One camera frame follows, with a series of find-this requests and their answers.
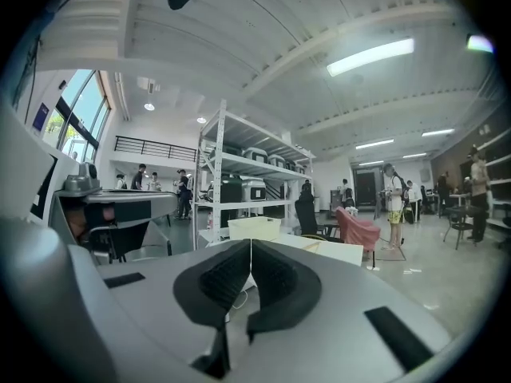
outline shelf board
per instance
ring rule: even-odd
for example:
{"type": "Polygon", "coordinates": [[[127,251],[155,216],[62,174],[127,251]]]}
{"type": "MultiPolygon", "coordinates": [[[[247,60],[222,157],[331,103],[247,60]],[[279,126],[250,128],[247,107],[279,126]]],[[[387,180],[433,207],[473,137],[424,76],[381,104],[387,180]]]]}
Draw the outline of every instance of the shelf board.
{"type": "MultiPolygon", "coordinates": [[[[213,166],[215,166],[215,157],[210,159],[210,162],[213,166]]],[[[204,163],[201,167],[208,168],[208,165],[204,163]]],[[[231,155],[230,153],[222,153],[222,172],[273,180],[311,180],[310,176],[303,175],[302,173],[278,168],[273,164],[266,164],[246,159],[241,156],[231,155]]]]}
{"type": "MultiPolygon", "coordinates": [[[[220,203],[220,210],[239,210],[241,208],[258,208],[258,207],[272,207],[272,206],[285,206],[293,204],[293,200],[264,200],[264,201],[245,201],[241,203],[220,203]]],[[[207,201],[196,203],[200,207],[213,208],[213,203],[207,201]]]]}
{"type": "Polygon", "coordinates": [[[511,227],[506,226],[501,219],[487,219],[486,222],[488,224],[493,224],[494,226],[499,226],[502,228],[508,228],[511,230],[511,227]]]}
{"type": "Polygon", "coordinates": [[[502,139],[504,136],[509,135],[511,133],[511,128],[506,129],[503,133],[496,135],[492,140],[489,140],[488,142],[485,142],[481,146],[477,148],[477,150],[482,150],[485,148],[488,148],[492,144],[498,142],[500,139],[502,139]]]}
{"type": "Polygon", "coordinates": [[[511,155],[501,157],[500,159],[492,160],[491,162],[486,163],[486,167],[494,166],[495,164],[499,164],[499,163],[504,163],[504,162],[507,162],[508,160],[511,160],[511,155]]]}
{"type": "Polygon", "coordinates": [[[502,204],[509,204],[511,206],[511,200],[493,199],[494,206],[501,206],[502,204]]]}
{"type": "MultiPolygon", "coordinates": [[[[210,123],[204,126],[202,134],[205,139],[216,142],[218,120],[219,115],[217,114],[210,123]]],[[[294,161],[305,161],[309,157],[315,157],[309,151],[298,149],[277,135],[229,112],[225,113],[224,144],[239,148],[259,148],[267,152],[269,156],[279,155],[284,159],[294,161]]]]}
{"type": "Polygon", "coordinates": [[[511,179],[491,180],[489,182],[490,186],[493,186],[494,184],[504,184],[504,183],[511,183],[511,179]]]}

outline person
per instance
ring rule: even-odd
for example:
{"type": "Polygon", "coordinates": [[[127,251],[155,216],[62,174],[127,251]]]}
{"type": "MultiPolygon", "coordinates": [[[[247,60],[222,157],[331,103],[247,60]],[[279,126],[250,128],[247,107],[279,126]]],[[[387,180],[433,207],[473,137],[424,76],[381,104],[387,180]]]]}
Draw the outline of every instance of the person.
{"type": "Polygon", "coordinates": [[[474,207],[479,207],[481,212],[473,216],[472,235],[467,238],[472,239],[475,243],[479,243],[482,241],[486,229],[486,212],[489,208],[486,190],[489,184],[489,177],[486,163],[479,155],[479,151],[475,146],[470,150],[470,158],[473,161],[470,168],[470,175],[472,177],[472,198],[470,199],[470,204],[474,207]]]}
{"type": "Polygon", "coordinates": [[[184,169],[177,171],[180,174],[180,180],[177,184],[179,192],[179,207],[177,209],[177,219],[181,219],[184,211],[184,219],[189,219],[188,214],[190,213],[190,195],[191,192],[188,189],[188,177],[184,169]]]}
{"type": "Polygon", "coordinates": [[[305,183],[302,184],[302,192],[304,191],[309,191],[310,193],[312,193],[312,186],[309,179],[305,179],[305,183]]]}
{"type": "Polygon", "coordinates": [[[343,207],[346,207],[346,189],[348,188],[348,180],[343,179],[343,185],[338,186],[337,190],[339,191],[341,195],[341,204],[343,207]]]}
{"type": "Polygon", "coordinates": [[[447,185],[447,179],[449,178],[449,172],[446,171],[438,177],[437,188],[438,188],[438,217],[442,217],[442,214],[449,204],[449,186],[447,185]]]}
{"type": "Polygon", "coordinates": [[[138,172],[131,180],[132,190],[142,190],[142,175],[145,173],[145,164],[141,163],[138,165],[138,172]]]}
{"type": "Polygon", "coordinates": [[[117,190],[128,188],[128,186],[126,185],[126,181],[125,181],[125,175],[122,175],[122,174],[117,175],[117,184],[116,184],[115,188],[117,190]]]}
{"type": "Polygon", "coordinates": [[[389,250],[401,246],[402,233],[402,212],[404,203],[402,199],[403,186],[401,178],[394,170],[392,164],[387,163],[383,166],[383,173],[390,178],[389,186],[386,189],[387,210],[389,212],[390,239],[388,246],[382,247],[383,250],[389,250]]]}
{"type": "Polygon", "coordinates": [[[153,172],[151,181],[147,185],[147,189],[151,192],[161,192],[161,184],[158,181],[158,173],[153,172]]]}
{"type": "Polygon", "coordinates": [[[410,197],[410,204],[412,207],[412,212],[415,214],[417,212],[417,221],[421,219],[421,198],[422,193],[421,189],[418,186],[418,184],[412,182],[411,180],[408,180],[406,182],[406,185],[408,186],[408,197],[410,197]]]}

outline sign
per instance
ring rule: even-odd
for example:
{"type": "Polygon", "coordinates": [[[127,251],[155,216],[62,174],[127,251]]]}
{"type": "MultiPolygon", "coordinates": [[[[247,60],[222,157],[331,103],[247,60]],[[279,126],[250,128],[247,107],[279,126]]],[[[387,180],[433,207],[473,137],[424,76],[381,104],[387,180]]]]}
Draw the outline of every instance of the sign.
{"type": "Polygon", "coordinates": [[[49,111],[50,110],[46,107],[46,105],[41,103],[38,113],[34,118],[34,122],[32,123],[32,127],[40,132],[42,130],[42,127],[45,125],[46,117],[48,116],[49,111]]]}

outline beige shirt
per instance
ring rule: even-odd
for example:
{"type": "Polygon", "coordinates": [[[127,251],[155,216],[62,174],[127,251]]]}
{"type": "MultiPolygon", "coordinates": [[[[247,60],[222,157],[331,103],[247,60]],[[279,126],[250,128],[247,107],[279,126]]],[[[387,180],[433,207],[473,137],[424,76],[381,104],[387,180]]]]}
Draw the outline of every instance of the beige shirt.
{"type": "Polygon", "coordinates": [[[470,168],[472,180],[484,180],[483,184],[472,184],[472,195],[482,195],[486,193],[486,184],[489,182],[488,172],[486,171],[486,162],[479,160],[472,163],[470,168]]]}

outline fluorescent light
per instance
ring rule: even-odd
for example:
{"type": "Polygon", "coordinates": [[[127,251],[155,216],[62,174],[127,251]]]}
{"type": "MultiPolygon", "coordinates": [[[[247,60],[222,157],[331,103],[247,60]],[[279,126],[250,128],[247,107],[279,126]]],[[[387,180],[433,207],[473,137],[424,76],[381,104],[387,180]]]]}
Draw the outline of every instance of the fluorescent light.
{"type": "Polygon", "coordinates": [[[408,159],[409,157],[419,157],[419,156],[425,156],[425,155],[427,155],[427,153],[417,153],[416,155],[406,155],[406,156],[403,156],[402,158],[408,159]]]}
{"type": "Polygon", "coordinates": [[[382,140],[381,142],[374,142],[373,144],[360,144],[359,146],[355,146],[355,149],[364,149],[370,148],[371,146],[378,146],[379,144],[391,144],[394,143],[394,139],[382,140]]]}
{"type": "Polygon", "coordinates": [[[493,52],[492,43],[489,42],[488,38],[481,35],[471,35],[466,43],[466,48],[476,51],[485,51],[487,53],[493,52]]]}
{"type": "Polygon", "coordinates": [[[343,58],[327,66],[327,70],[332,77],[345,73],[350,69],[361,67],[371,62],[384,60],[385,58],[395,57],[397,55],[409,54],[414,52],[414,39],[408,38],[390,44],[381,45],[343,58]]]}
{"type": "Polygon", "coordinates": [[[361,163],[361,164],[358,164],[359,166],[366,166],[367,164],[378,164],[378,163],[383,163],[383,160],[377,160],[376,162],[366,162],[366,163],[361,163]]]}
{"type": "Polygon", "coordinates": [[[447,133],[454,132],[454,129],[443,129],[441,131],[432,131],[432,132],[424,132],[423,136],[433,136],[433,135],[446,135],[447,133]]]}

